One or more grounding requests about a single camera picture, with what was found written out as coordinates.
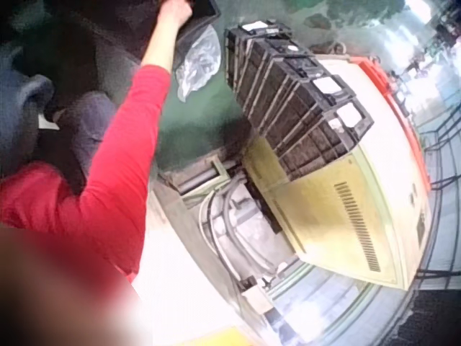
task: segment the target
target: black bin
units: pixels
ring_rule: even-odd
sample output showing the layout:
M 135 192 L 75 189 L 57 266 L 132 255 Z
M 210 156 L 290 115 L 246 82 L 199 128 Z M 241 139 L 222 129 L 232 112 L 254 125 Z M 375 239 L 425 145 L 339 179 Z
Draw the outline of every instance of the black bin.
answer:
M 76 19 L 113 45 L 127 51 L 140 61 L 160 9 L 160 1 L 153 0 L 45 0 L 49 10 Z M 192 43 L 205 31 L 207 25 L 220 16 L 214 0 L 196 0 L 190 20 L 179 31 L 174 65 L 177 67 Z

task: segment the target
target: cable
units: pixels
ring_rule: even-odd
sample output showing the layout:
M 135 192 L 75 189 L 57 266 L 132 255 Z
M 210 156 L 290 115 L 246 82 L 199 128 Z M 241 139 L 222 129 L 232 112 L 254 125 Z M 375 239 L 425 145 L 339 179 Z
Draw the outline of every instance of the cable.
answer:
M 205 230 L 203 229 L 203 222 L 202 222 L 202 214 L 203 214 L 203 208 L 205 207 L 205 204 L 207 204 L 208 200 L 210 200 L 214 194 L 216 194 L 218 192 L 218 190 L 225 190 L 225 188 L 229 185 L 229 181 L 226 181 L 224 183 L 220 183 L 219 185 L 215 186 L 215 188 L 213 189 L 213 191 L 211 191 L 210 193 L 208 193 L 205 198 L 203 199 L 203 201 L 200 203 L 200 208 L 199 208 L 199 228 L 200 228 L 200 233 L 202 234 L 202 237 L 203 239 L 205 240 L 205 242 L 207 243 L 208 247 L 211 249 L 211 251 L 214 252 L 214 254 L 217 256 L 218 253 L 217 253 L 217 249 L 215 247 L 213 247 L 210 242 L 208 241 L 208 238 L 206 237 L 205 235 Z
M 242 176 L 240 174 L 237 174 L 230 181 L 228 185 L 228 192 L 225 195 L 224 206 L 223 206 L 223 220 L 224 220 L 225 229 L 229 235 L 230 240 L 233 242 L 234 246 L 236 247 L 240 255 L 246 259 L 246 261 L 251 267 L 254 266 L 258 269 L 259 272 L 268 272 L 269 274 L 273 275 L 274 270 L 273 268 L 271 268 L 271 265 L 264 263 L 267 266 L 265 267 L 265 265 L 262 265 L 257 259 L 255 259 L 251 255 L 251 253 L 245 248 L 245 246 L 241 243 L 240 239 L 237 237 L 237 233 L 235 232 L 234 227 L 232 226 L 231 217 L 229 215 L 231 211 L 231 198 L 232 198 L 232 194 L 237 189 L 238 184 L 241 183 L 241 179 L 242 179 Z
M 212 222 L 212 215 L 211 215 L 211 209 L 212 209 L 212 203 L 213 200 L 215 199 L 216 196 L 222 194 L 223 192 L 226 192 L 228 190 L 229 186 L 229 181 L 221 183 L 213 189 L 206 197 L 205 199 L 200 203 L 200 208 L 199 208 L 199 229 L 200 233 L 202 234 L 202 238 L 205 240 L 205 243 L 208 245 L 211 251 L 220 259 L 220 261 L 223 263 L 224 267 L 226 270 L 229 272 L 229 275 L 232 277 L 233 281 L 237 281 L 237 285 L 239 288 L 241 288 L 240 280 L 241 277 L 237 273 L 237 271 L 233 268 L 231 261 L 224 255 L 225 252 L 223 249 L 220 247 L 219 241 L 216 240 L 215 237 L 215 230 L 213 227 L 213 222 Z M 203 222 L 202 222 L 202 214 L 203 214 L 203 208 L 207 204 L 207 222 L 208 226 L 210 228 L 210 236 L 213 242 L 213 245 L 208 241 L 208 238 L 205 234 L 205 230 L 203 229 Z
M 208 203 L 208 208 L 207 208 L 207 219 L 208 219 L 208 226 L 210 227 L 211 239 L 218 252 L 217 256 L 219 257 L 220 261 L 223 263 L 224 267 L 229 272 L 229 275 L 233 278 L 233 281 L 236 281 L 237 286 L 239 288 L 242 288 L 243 286 L 241 286 L 240 284 L 240 281 L 241 281 L 240 275 L 237 273 L 237 271 L 232 266 L 231 261 L 224 255 L 225 252 L 220 247 L 219 241 L 217 240 L 215 236 L 215 229 L 213 227 L 212 216 L 211 216 L 211 208 L 212 208 L 213 200 L 215 199 L 216 195 L 217 195 L 216 191 L 211 192 L 210 202 Z

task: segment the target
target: yellow machine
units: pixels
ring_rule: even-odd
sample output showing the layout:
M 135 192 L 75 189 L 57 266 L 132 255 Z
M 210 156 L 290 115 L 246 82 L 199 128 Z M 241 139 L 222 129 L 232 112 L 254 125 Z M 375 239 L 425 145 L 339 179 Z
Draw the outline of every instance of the yellow machine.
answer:
M 379 285 L 408 289 L 429 234 L 425 172 L 395 110 L 357 63 L 321 60 L 374 120 L 347 155 L 289 179 L 265 138 L 243 159 L 301 260 Z

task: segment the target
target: stack of crates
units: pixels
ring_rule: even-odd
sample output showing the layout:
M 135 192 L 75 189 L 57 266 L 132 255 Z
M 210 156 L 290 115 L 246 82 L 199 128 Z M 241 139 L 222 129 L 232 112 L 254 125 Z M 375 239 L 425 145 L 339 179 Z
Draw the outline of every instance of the stack of crates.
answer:
M 225 36 L 227 83 L 291 180 L 349 153 L 373 125 L 354 91 L 286 25 L 255 22 Z

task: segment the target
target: hand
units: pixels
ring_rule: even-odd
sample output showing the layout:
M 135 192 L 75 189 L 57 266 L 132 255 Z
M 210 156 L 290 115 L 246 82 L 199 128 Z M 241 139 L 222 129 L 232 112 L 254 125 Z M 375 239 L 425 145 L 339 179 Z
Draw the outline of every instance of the hand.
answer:
M 165 0 L 158 15 L 159 21 L 167 21 L 179 29 L 192 16 L 192 8 L 188 0 Z

